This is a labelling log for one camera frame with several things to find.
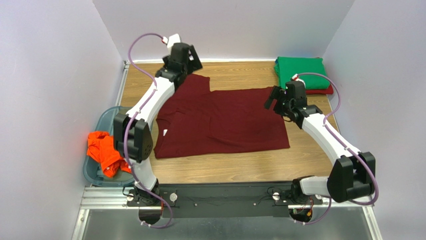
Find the green folded t shirt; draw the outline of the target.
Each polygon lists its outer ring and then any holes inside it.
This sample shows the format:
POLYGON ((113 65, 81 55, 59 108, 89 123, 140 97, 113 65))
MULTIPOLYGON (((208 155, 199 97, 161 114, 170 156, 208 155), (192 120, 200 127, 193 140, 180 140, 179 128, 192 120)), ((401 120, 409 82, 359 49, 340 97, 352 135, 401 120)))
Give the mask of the green folded t shirt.
MULTIPOLYGON (((326 70, 323 59, 320 57, 285 57, 279 56, 275 60, 274 71, 278 77, 278 85, 284 87, 295 74, 301 73, 317 73, 326 76, 326 70)), ((326 90, 330 87, 330 82, 320 76, 303 75, 301 79, 305 83, 305 89, 326 90)))

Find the teal plastic bin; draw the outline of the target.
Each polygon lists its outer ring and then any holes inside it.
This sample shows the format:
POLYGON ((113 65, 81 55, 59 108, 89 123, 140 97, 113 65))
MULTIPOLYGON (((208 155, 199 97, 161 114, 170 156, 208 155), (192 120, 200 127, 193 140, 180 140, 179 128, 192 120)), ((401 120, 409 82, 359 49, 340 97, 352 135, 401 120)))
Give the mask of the teal plastic bin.
POLYGON ((124 158, 131 173, 119 170, 112 177, 106 177, 101 166, 90 156, 83 164, 83 175, 91 184, 99 187, 137 187, 153 189, 157 183, 150 154, 154 148, 151 134, 154 115, 142 113, 137 107, 115 106, 107 109, 99 118, 95 131, 108 132, 113 136, 113 145, 124 158))

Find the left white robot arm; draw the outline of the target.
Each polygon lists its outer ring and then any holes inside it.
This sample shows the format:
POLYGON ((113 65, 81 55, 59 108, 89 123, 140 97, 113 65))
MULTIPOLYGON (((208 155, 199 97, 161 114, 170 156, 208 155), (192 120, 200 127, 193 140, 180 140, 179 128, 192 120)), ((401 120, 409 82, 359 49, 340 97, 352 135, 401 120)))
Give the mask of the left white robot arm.
POLYGON ((143 97, 126 113, 118 113, 114 117, 113 145, 127 163, 134 179, 133 190, 127 196, 130 201, 148 206, 160 201, 158 179, 150 162, 154 148, 151 133, 153 121, 187 76, 202 67, 192 44, 173 44, 143 97))

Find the red folded t shirt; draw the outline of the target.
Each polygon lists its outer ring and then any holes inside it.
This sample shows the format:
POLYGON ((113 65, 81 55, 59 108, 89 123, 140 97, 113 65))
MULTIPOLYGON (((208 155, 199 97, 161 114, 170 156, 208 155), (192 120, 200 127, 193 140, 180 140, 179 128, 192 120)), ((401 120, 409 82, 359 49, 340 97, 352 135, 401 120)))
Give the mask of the red folded t shirt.
POLYGON ((326 89, 307 89, 307 95, 332 95, 334 93, 333 86, 330 84, 326 89))

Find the maroon t shirt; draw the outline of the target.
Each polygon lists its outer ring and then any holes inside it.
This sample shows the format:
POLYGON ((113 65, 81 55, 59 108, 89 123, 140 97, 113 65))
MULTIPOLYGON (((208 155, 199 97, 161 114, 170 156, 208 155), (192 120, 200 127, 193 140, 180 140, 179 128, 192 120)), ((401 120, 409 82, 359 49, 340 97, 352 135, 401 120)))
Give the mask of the maroon t shirt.
POLYGON ((264 107, 271 87, 211 90, 191 74, 156 117, 157 159, 288 149, 284 120, 264 107))

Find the aluminium rail frame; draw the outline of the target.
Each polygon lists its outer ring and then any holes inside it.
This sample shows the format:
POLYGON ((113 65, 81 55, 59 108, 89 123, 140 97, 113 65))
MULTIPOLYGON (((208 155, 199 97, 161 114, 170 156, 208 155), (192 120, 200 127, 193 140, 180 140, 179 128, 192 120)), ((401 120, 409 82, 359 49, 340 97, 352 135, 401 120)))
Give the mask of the aluminium rail frame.
POLYGON ((302 226, 275 217, 178 218, 165 229, 142 226, 117 187, 86 187, 72 234, 74 240, 379 240, 370 206, 334 203, 314 207, 318 223, 302 226))

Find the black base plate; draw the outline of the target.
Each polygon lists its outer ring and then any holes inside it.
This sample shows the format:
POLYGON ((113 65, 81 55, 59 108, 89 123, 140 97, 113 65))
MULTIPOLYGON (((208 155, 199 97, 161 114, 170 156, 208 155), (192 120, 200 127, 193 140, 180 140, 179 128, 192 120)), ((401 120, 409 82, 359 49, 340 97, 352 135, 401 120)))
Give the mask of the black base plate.
POLYGON ((138 190, 127 197, 129 207, 139 208, 140 220, 155 224, 161 217, 232 218, 296 217, 310 221, 316 196, 302 195, 291 181, 159 184, 154 192, 161 200, 138 190))

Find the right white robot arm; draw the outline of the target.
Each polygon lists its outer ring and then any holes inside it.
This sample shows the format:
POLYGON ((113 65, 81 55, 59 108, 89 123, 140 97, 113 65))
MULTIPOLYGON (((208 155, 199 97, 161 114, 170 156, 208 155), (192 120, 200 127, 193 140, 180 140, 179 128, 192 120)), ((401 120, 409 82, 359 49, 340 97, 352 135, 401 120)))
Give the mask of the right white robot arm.
POLYGON ((302 81, 289 81, 285 87, 273 86, 264 108, 272 108, 310 135, 332 164, 329 176, 294 179, 291 184, 294 200, 319 195, 337 203, 354 203, 356 199, 375 195, 378 188, 375 157, 350 144, 330 125, 319 107, 308 104, 302 81))

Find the orange t shirt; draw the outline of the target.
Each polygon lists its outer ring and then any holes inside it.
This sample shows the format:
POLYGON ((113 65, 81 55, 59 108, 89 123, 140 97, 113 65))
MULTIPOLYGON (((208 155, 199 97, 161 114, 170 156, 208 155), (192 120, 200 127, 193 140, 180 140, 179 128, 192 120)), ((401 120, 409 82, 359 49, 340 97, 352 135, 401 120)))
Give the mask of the orange t shirt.
POLYGON ((86 155, 100 164, 102 173, 113 178, 119 170, 131 174, 131 168, 114 148, 114 136, 107 131, 93 131, 87 137, 86 155))

